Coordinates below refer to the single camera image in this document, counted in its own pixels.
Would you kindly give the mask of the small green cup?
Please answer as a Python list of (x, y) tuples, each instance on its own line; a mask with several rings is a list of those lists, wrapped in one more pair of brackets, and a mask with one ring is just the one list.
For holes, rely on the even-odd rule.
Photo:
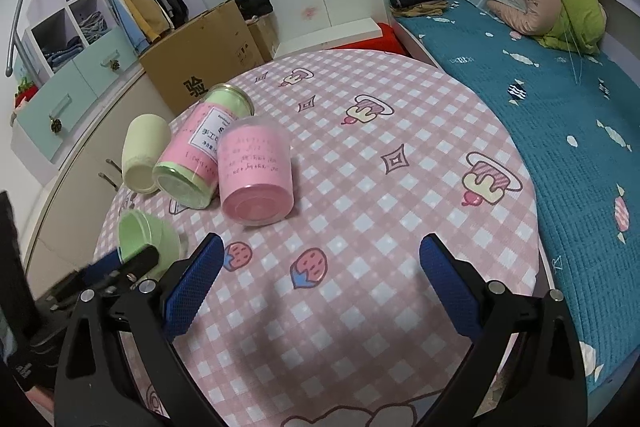
[(120, 216), (117, 238), (119, 259), (122, 263), (145, 246), (156, 248), (158, 263), (148, 273), (148, 277), (157, 281), (182, 257), (180, 237), (174, 227), (167, 221), (141, 210), (127, 210)]

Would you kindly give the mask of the cream white cup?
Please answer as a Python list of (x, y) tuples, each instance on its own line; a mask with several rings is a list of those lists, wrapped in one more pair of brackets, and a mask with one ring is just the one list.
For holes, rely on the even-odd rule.
[(130, 122), (122, 147), (122, 181), (138, 194), (157, 190), (153, 168), (171, 140), (167, 121), (155, 114), (143, 114)]

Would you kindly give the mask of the pink cup with writing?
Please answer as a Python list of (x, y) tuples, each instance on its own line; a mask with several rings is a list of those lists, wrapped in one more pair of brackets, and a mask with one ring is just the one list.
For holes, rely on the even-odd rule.
[(235, 121), (217, 148), (220, 207), (230, 220), (262, 227), (294, 207), (291, 141), (276, 120), (252, 116)]

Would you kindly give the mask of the cream floor cabinet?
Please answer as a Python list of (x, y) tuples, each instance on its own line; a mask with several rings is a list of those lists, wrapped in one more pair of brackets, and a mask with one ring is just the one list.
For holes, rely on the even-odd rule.
[(68, 273), (88, 265), (117, 192), (122, 187), (122, 147), (129, 124), (143, 114), (174, 118), (144, 72), (93, 112), (24, 243), (28, 285), (36, 296)]

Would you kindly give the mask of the pink green labelled jar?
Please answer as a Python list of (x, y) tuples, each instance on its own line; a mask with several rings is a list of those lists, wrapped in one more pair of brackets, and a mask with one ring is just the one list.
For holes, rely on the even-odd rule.
[(171, 138), (152, 170), (160, 191), (178, 204), (204, 209), (218, 186), (217, 148), (235, 121), (255, 114), (250, 97), (229, 83), (218, 84)]

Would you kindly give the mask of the red strawberry plush toy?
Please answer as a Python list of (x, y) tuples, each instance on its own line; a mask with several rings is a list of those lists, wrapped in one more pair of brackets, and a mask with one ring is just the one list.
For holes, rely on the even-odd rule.
[(32, 80), (23, 77), (18, 83), (17, 91), (14, 96), (14, 107), (19, 108), (23, 103), (29, 102), (38, 92), (38, 87)]

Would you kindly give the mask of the teal drawer unit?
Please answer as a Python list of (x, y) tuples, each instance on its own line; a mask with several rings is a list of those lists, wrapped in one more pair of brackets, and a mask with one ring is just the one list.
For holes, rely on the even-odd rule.
[(55, 74), (44, 72), (44, 83), (17, 109), (12, 128), (13, 153), (32, 176), (53, 168), (88, 110), (136, 64), (124, 31), (114, 27)]

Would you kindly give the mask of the pink checkered tablecloth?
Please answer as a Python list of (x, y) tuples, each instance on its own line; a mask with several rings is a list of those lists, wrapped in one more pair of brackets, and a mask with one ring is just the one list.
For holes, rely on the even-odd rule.
[(419, 265), (435, 233), (482, 277), (530, 293), (535, 191), (498, 118), (469, 88), (402, 55), (304, 53), (235, 79), (291, 140), (295, 206), (247, 229), (217, 205), (120, 191), (96, 244), (137, 208), (185, 251), (210, 232), (228, 261), (175, 342), (231, 426), (411, 426), (468, 350)]

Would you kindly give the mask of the large cardboard box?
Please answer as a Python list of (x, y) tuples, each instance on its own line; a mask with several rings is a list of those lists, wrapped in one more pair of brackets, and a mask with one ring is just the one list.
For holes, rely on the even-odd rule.
[(140, 62), (175, 115), (217, 86), (264, 64), (235, 2), (221, 3), (154, 43)]

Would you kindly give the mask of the hanging clothes row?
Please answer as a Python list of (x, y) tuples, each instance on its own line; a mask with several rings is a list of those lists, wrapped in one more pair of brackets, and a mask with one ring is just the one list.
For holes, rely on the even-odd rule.
[(183, 0), (105, 0), (137, 55), (190, 18)]

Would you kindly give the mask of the teal bed sheet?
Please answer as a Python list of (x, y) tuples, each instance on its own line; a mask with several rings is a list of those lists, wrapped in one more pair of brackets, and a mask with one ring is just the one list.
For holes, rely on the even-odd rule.
[(544, 48), (465, 0), (401, 25), (508, 129), (587, 385), (604, 385), (639, 347), (638, 86), (605, 55)]

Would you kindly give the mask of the black clothes on box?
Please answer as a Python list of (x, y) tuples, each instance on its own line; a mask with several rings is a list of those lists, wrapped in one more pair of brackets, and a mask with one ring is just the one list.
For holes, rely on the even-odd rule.
[(270, 0), (233, 0), (248, 24), (273, 12)]

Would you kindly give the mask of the white board on platform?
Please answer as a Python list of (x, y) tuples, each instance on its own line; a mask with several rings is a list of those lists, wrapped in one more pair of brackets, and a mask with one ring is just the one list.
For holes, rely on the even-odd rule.
[(319, 29), (279, 44), (275, 58), (346, 46), (363, 40), (380, 38), (383, 31), (371, 17)]

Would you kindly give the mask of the red low platform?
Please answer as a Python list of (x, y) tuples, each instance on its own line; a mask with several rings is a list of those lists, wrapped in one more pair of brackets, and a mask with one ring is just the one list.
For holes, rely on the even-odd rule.
[(340, 44), (339, 46), (331, 46), (332, 50), (360, 49), (380, 51), (384, 53), (393, 53), (402, 56), (408, 56), (404, 45), (398, 40), (393, 28), (389, 24), (378, 23), (378, 29), (381, 35), (370, 39), (360, 39)]

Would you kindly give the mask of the green and pink rolled quilt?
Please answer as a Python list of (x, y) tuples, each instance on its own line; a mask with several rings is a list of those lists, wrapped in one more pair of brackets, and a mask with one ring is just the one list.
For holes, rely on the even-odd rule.
[(599, 0), (522, 0), (517, 8), (487, 0), (487, 9), (524, 36), (549, 49), (596, 55), (605, 34), (606, 14)]

